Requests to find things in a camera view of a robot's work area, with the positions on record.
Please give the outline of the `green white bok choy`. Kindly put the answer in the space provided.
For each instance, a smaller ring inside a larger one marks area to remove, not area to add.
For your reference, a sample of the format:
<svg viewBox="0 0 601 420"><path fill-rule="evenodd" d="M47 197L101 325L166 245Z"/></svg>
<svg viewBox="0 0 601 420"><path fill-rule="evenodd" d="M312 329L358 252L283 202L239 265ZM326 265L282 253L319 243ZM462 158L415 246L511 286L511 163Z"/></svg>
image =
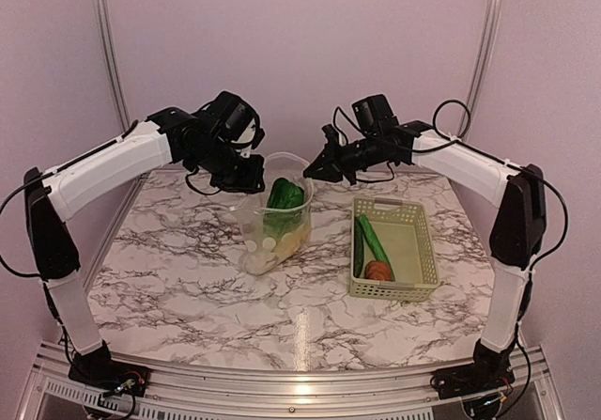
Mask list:
<svg viewBox="0 0 601 420"><path fill-rule="evenodd" d="M306 224L303 208L305 198L305 190L287 178L279 177L272 183L266 207L259 214L250 215L260 222L243 225L243 229L252 235L244 242L247 253L241 260L241 266L246 272L263 274L283 262L273 249L285 233Z"/></svg>

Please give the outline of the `clear zip top bag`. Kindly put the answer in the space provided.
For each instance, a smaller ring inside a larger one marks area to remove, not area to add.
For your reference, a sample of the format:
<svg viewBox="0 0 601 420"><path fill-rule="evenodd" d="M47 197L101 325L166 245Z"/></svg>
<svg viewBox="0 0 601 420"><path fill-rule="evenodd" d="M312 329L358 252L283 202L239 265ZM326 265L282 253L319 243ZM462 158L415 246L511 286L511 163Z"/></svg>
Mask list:
<svg viewBox="0 0 601 420"><path fill-rule="evenodd" d="M289 152L265 160L266 189L231 209L244 244L239 268L261 275L292 257L311 234L314 183L303 176L308 163Z"/></svg>

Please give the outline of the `yellow lemon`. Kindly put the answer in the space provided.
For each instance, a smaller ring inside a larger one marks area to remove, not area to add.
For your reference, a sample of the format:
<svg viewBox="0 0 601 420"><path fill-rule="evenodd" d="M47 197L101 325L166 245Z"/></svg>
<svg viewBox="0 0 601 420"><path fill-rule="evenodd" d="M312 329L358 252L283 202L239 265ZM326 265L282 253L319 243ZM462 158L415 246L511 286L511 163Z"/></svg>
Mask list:
<svg viewBox="0 0 601 420"><path fill-rule="evenodd" d="M278 241L273 252L279 259L286 260L293 256L308 241L310 233L311 227L308 224L304 224L293 231L285 233Z"/></svg>

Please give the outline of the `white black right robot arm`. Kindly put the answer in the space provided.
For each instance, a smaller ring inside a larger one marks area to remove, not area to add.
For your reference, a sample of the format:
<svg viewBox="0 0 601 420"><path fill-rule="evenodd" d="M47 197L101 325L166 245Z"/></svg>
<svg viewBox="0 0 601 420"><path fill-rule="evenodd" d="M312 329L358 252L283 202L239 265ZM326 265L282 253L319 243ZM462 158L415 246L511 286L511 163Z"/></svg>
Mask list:
<svg viewBox="0 0 601 420"><path fill-rule="evenodd" d="M376 164L416 165L472 190L496 209L489 236L494 284L485 328L471 363L440 369L434 381L442 397L501 384L511 375L509 357L530 304L532 265L547 227L542 171L487 156L433 124L399 123L382 94L356 101L352 110L362 139L344 145L334 126L324 126L326 144L304 169L306 178L355 184L358 171Z"/></svg>

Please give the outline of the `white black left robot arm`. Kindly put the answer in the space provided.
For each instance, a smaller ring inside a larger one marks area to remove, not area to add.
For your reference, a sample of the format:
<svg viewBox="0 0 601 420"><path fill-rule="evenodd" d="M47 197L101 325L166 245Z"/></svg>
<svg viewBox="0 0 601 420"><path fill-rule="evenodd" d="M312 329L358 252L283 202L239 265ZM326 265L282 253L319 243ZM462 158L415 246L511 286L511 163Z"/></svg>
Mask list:
<svg viewBox="0 0 601 420"><path fill-rule="evenodd" d="M264 159L255 153L265 136L260 115L229 91L189 113L166 107L76 158L23 178L26 232L37 275L54 320L68 341L69 378L112 389L142 387L147 368L115 359L88 300L79 247L87 211L133 180L159 168L203 170L222 193L265 189Z"/></svg>

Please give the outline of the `dark green cucumber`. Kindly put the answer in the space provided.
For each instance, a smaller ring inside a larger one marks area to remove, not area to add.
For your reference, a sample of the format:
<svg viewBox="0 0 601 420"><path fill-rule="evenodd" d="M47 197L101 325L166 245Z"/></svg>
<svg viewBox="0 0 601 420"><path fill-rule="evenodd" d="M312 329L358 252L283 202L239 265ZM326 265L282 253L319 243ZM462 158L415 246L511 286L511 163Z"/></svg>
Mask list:
<svg viewBox="0 0 601 420"><path fill-rule="evenodd" d="M361 222L354 219L353 232L353 276L361 278L364 269L364 234Z"/></svg>

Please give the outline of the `pale green perforated basket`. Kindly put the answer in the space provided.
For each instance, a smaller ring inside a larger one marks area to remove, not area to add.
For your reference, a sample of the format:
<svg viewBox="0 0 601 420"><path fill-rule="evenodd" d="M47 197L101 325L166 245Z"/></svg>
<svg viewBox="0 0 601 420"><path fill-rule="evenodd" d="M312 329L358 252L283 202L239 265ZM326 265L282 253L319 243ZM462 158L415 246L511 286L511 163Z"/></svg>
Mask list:
<svg viewBox="0 0 601 420"><path fill-rule="evenodd" d="M364 214L375 229L392 264L394 282L369 280L365 266L374 257L364 242L364 269L353 276L354 219ZM356 196L351 204L349 295L355 298L426 301L440 283L434 246L424 205L406 200Z"/></svg>

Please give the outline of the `light green leafy vegetable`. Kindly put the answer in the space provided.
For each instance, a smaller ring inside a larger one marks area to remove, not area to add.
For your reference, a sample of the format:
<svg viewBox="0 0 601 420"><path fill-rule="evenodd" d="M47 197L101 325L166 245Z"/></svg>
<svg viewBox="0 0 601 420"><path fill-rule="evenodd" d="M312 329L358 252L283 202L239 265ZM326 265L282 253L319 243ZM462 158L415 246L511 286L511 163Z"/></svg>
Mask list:
<svg viewBox="0 0 601 420"><path fill-rule="evenodd" d="M381 244L381 242L378 238L378 235L377 235L375 229L372 227L369 219L364 214L359 215L357 218L361 222L363 234L364 234L364 241L367 243L368 247L370 248L372 255L374 257L374 260L386 262L391 267L391 270L393 272L392 264L384 250L383 245ZM392 282L394 282L394 281L395 281L395 276L393 274Z"/></svg>

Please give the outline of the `brown potato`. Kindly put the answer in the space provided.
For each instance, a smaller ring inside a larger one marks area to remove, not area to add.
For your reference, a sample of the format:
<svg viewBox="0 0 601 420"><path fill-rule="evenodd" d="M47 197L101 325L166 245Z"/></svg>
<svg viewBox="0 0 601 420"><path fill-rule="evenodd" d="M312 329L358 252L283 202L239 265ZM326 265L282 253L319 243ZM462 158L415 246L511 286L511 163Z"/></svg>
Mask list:
<svg viewBox="0 0 601 420"><path fill-rule="evenodd" d="M364 277L369 280L392 282L393 272L386 262L372 260L365 266Z"/></svg>

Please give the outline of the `aluminium front frame rail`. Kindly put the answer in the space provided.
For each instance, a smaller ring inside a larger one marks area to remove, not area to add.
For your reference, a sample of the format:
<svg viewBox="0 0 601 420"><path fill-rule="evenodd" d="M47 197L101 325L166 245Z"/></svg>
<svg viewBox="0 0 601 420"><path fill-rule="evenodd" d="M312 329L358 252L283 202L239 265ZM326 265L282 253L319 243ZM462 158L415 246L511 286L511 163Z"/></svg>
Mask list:
<svg viewBox="0 0 601 420"><path fill-rule="evenodd" d="M294 372L116 359L149 369L137 419L464 419L464 405L478 397L439 398L431 385L436 365ZM99 389L69 380L68 371L63 347L42 343L16 418L127 412L127 397L102 400Z"/></svg>

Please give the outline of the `left aluminium corner post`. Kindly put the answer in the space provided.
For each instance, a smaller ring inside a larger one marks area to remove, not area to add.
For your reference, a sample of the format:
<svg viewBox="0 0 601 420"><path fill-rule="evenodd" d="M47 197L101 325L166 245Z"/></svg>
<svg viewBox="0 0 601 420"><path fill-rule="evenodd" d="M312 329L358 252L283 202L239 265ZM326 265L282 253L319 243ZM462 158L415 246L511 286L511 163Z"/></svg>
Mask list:
<svg viewBox="0 0 601 420"><path fill-rule="evenodd" d="M131 120L117 64L116 47L112 33L108 0L94 0L94 7L98 29L100 32L100 44L103 53L104 65L108 75L109 87L121 130L125 132L131 125Z"/></svg>

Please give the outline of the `aluminium corner post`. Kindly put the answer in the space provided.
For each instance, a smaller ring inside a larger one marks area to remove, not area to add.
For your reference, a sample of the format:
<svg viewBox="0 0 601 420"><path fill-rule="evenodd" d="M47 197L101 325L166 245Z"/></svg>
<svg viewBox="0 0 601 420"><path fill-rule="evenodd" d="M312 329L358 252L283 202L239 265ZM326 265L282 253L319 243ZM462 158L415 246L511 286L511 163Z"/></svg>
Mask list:
<svg viewBox="0 0 601 420"><path fill-rule="evenodd" d="M501 4L502 0L486 1L484 25L467 100L467 106L473 116L475 116L485 76L492 59L501 18Z"/></svg>
<svg viewBox="0 0 601 420"><path fill-rule="evenodd" d="M104 65L108 75L109 87L121 130L125 132L131 125L131 120L117 64L116 47L112 33L108 0L94 0L94 7L98 29L100 32L100 44L103 53Z"/></svg>

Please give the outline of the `right aluminium corner post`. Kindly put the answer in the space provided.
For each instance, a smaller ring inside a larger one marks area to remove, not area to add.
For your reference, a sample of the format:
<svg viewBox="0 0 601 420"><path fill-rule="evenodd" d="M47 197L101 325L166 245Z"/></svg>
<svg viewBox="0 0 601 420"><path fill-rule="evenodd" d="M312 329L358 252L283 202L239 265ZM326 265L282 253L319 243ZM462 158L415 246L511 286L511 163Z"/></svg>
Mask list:
<svg viewBox="0 0 601 420"><path fill-rule="evenodd" d="M486 1L484 25L467 100L467 106L473 116L475 116L485 76L492 59L501 18L501 4L502 0Z"/></svg>

